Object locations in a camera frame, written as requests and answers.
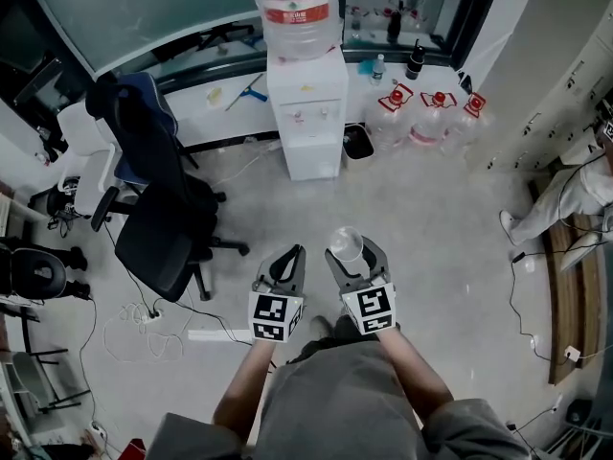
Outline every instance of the white sneaker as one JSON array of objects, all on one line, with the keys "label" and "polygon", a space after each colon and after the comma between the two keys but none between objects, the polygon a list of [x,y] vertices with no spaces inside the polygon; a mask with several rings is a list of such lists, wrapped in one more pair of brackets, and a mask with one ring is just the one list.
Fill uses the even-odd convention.
[{"label": "white sneaker", "polygon": [[516,247],[518,243],[515,243],[515,241],[511,238],[511,229],[517,224],[517,220],[511,215],[511,213],[506,210],[502,210],[500,212],[499,218],[500,225],[507,234],[509,242],[511,242]]},{"label": "white sneaker", "polygon": [[322,317],[321,315],[317,315],[310,319],[308,329],[310,335],[313,336],[315,340],[323,339],[324,337],[332,337],[333,333],[332,325],[326,317]]}]

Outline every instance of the concrete floor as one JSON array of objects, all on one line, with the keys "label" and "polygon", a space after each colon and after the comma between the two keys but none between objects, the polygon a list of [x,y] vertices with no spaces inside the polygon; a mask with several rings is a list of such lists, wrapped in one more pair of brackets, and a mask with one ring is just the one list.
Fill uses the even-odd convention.
[{"label": "concrete floor", "polygon": [[[284,244],[301,243],[307,252],[306,316],[291,342],[278,347],[275,360],[284,363],[309,340],[310,317],[323,314],[331,320],[340,310],[323,252],[335,228],[352,225],[387,252],[397,287],[397,320],[456,398],[485,398],[502,421],[521,426],[551,407],[560,393],[563,403],[577,394],[593,394],[600,376],[598,359],[553,387],[547,384],[549,363],[537,358],[530,339],[518,333],[509,306],[510,258],[518,249],[502,231],[498,212],[527,213],[531,202],[520,176],[468,175],[459,159],[408,148],[377,159],[364,172],[342,171],[334,180],[293,183],[281,151],[262,153],[262,147],[248,144],[196,156],[201,169],[193,173],[215,184],[260,155],[244,173],[217,187],[228,195],[217,233],[248,242],[252,251],[246,258],[216,251],[203,265],[212,273],[214,300],[199,302],[195,282],[189,286],[197,309],[224,316],[233,329],[246,329],[247,295],[261,260]],[[117,219],[110,224],[114,238],[120,226]],[[171,338],[162,357],[154,358],[148,339],[159,352],[165,338],[140,334],[138,326],[122,320],[122,306],[138,303],[140,297],[114,257],[107,234],[95,234],[86,222],[77,221],[64,240],[44,228],[35,238],[55,247],[79,245],[89,259],[90,269],[78,276],[92,286],[98,319],[83,361],[96,397],[96,419],[109,433],[109,453],[116,457],[113,447],[123,449],[134,437],[148,445],[167,412],[210,421],[247,348],[193,342],[183,332],[182,357],[180,342]],[[522,250],[539,248],[532,242]],[[539,353],[547,356],[551,317],[545,262],[522,262],[516,273],[514,302],[525,330],[537,335]],[[156,295],[143,288],[151,304]],[[182,302],[190,305],[189,295]],[[166,302],[158,305],[164,317],[148,326],[148,334],[179,333],[190,313]],[[43,323],[31,326],[34,349],[69,348],[72,380],[82,383],[79,348],[91,331],[92,305],[67,298],[49,302],[39,314]],[[105,323],[111,352],[119,360],[136,362],[118,362],[105,350]],[[219,325],[194,315],[187,328],[216,330]],[[525,429],[526,438],[546,444],[563,411],[562,406],[557,414],[535,421]],[[76,429],[85,427],[91,414],[90,399],[79,409],[62,412]]]}]

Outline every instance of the red label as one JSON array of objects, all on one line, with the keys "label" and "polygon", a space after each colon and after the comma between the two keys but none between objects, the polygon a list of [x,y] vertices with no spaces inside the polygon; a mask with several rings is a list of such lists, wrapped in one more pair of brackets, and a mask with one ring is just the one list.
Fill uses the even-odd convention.
[{"label": "red label", "polygon": [[279,9],[264,9],[266,19],[276,24],[308,24],[327,19],[329,5],[318,5],[300,11],[281,11]]}]

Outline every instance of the black bottle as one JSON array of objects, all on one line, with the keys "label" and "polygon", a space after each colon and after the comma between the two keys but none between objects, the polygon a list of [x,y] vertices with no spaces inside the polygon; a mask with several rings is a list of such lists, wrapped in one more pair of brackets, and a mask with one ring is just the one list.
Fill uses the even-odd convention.
[{"label": "black bottle", "polygon": [[387,26],[387,42],[390,44],[398,43],[398,36],[400,35],[402,15],[399,11],[392,13],[390,18],[390,25]]},{"label": "black bottle", "polygon": [[420,74],[421,67],[423,66],[423,57],[425,56],[425,50],[420,46],[420,40],[415,41],[415,48],[409,62],[406,64],[406,78],[409,80],[416,80]]}]

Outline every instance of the shoe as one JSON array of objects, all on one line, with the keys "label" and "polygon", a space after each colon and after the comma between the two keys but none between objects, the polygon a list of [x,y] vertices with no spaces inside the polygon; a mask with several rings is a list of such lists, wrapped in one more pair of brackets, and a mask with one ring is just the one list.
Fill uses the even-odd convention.
[{"label": "shoe", "polygon": [[308,329],[310,330],[310,335],[315,336],[315,339],[332,337],[333,333],[332,325],[326,319],[326,317],[322,317],[321,315],[317,315],[316,317],[310,319]]},{"label": "shoe", "polygon": [[71,266],[73,269],[80,269],[81,271],[87,269],[87,259],[85,259],[82,250],[80,250],[78,247],[73,247],[70,249],[70,256],[71,263],[69,266]]},{"label": "shoe", "polygon": [[511,213],[505,210],[502,210],[500,212],[499,218],[500,225],[507,234],[509,242],[511,242],[516,247],[518,244],[515,243],[515,241],[511,238],[511,229],[517,224],[517,220],[511,215]]},{"label": "shoe", "polygon": [[75,298],[79,298],[80,300],[91,300],[91,287],[89,285],[87,285],[86,283],[81,283],[80,281],[76,281],[75,285],[78,285],[78,289],[77,291],[75,291],[75,294],[73,295]]}]

